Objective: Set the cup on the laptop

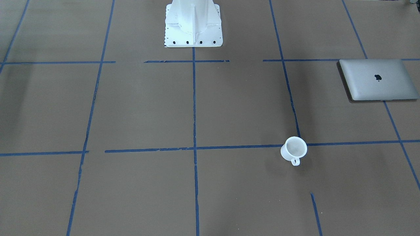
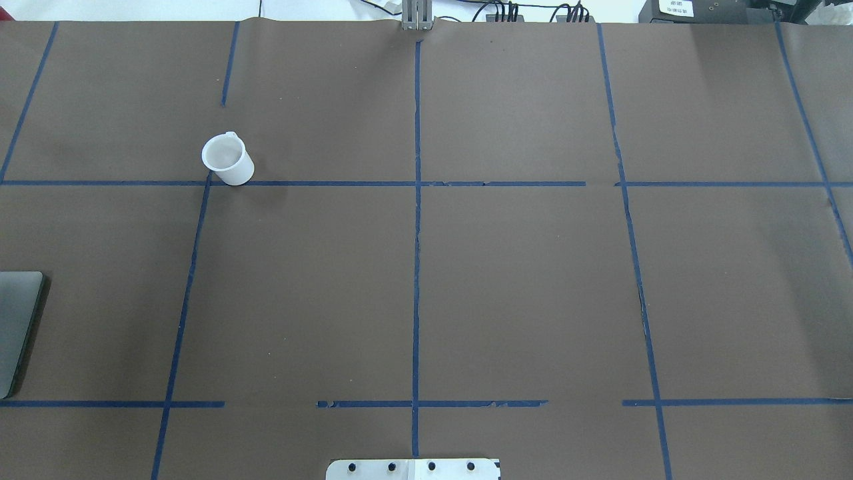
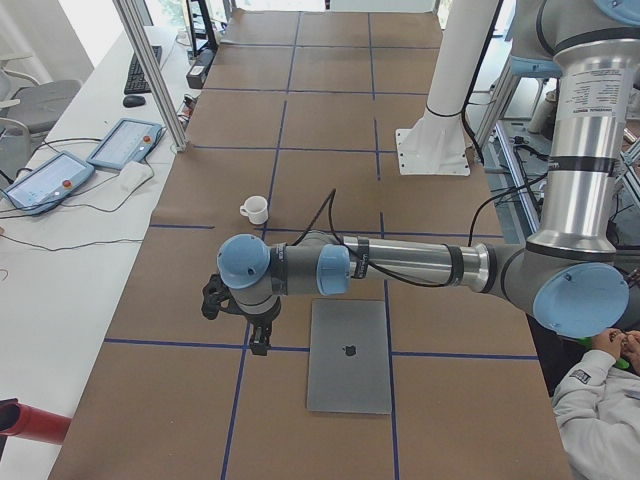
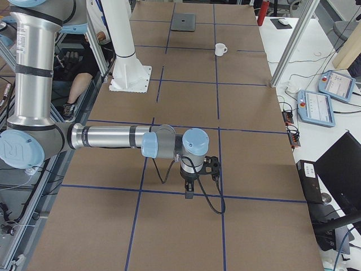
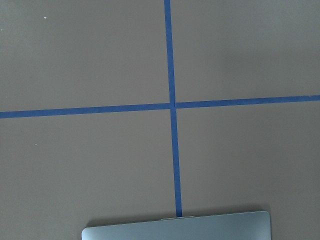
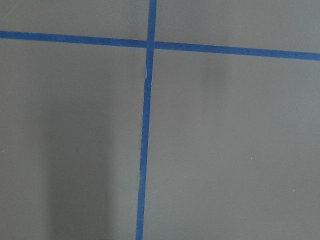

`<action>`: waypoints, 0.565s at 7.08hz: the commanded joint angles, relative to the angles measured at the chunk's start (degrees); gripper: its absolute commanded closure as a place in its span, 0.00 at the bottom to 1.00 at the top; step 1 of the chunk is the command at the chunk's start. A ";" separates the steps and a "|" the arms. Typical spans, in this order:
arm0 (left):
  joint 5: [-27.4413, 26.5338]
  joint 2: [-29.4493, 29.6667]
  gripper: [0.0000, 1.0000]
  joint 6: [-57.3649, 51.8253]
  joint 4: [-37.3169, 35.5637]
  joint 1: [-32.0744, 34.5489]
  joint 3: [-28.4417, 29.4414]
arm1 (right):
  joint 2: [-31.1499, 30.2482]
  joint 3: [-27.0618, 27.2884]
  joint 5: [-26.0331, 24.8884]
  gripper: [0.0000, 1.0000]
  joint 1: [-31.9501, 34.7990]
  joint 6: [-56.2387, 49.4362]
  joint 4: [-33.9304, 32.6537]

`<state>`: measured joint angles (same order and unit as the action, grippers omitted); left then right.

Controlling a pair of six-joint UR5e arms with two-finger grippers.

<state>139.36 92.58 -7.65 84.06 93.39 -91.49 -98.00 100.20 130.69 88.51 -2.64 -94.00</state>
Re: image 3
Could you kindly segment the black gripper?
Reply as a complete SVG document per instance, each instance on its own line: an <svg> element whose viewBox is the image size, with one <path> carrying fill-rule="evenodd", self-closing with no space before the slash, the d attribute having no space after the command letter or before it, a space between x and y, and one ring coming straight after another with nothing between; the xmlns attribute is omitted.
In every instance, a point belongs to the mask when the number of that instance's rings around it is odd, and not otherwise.
<svg viewBox="0 0 640 480"><path fill-rule="evenodd" d="M279 296L269 296L262 303L249 305L240 303L244 316L254 326L250 339L250 349L253 355L267 354L271 349L270 337L273 322L281 311Z"/></svg>

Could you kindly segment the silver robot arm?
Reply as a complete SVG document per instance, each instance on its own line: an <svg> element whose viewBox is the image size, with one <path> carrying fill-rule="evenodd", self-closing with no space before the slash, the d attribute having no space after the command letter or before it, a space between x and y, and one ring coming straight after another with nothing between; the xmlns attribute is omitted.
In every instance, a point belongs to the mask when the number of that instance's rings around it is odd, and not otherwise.
<svg viewBox="0 0 640 480"><path fill-rule="evenodd" d="M226 240L203 315L241 315L264 355L286 295L336 295L370 275L500 297L566 338L595 336L627 311L631 289L606 229L626 111L639 69L635 1L521 1L512 58L560 83L539 228L522 246L424 244L306 229L292 244Z"/></svg>

